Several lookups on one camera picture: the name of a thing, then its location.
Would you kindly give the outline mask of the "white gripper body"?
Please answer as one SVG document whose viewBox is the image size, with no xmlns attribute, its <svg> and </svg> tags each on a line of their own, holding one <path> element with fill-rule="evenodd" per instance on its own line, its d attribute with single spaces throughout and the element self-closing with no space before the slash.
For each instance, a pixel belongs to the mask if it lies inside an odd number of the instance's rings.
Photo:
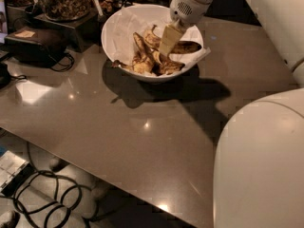
<svg viewBox="0 0 304 228">
<path fill-rule="evenodd" d="M 209 9 L 213 0 L 172 0 L 170 16 L 173 22 L 183 26 L 195 25 Z"/>
</svg>

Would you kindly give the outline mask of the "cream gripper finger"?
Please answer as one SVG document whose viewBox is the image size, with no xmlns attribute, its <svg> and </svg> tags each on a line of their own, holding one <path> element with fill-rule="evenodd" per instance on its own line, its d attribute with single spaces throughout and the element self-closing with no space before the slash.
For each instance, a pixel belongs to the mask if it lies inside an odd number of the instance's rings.
<svg viewBox="0 0 304 228">
<path fill-rule="evenodd" d="M 160 54 L 163 56 L 168 56 L 183 34 L 184 31 L 182 29 L 176 28 L 173 25 L 167 25 L 164 28 L 159 46 Z"/>
</svg>

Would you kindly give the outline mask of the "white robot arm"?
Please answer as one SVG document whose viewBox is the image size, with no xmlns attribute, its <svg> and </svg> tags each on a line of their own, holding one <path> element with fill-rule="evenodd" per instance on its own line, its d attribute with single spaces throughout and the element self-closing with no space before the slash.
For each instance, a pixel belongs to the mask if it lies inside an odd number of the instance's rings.
<svg viewBox="0 0 304 228">
<path fill-rule="evenodd" d="M 290 71 L 303 65 L 303 0 L 246 0 Z M 253 101 L 218 139 L 214 228 L 304 228 L 304 91 Z"/>
</svg>

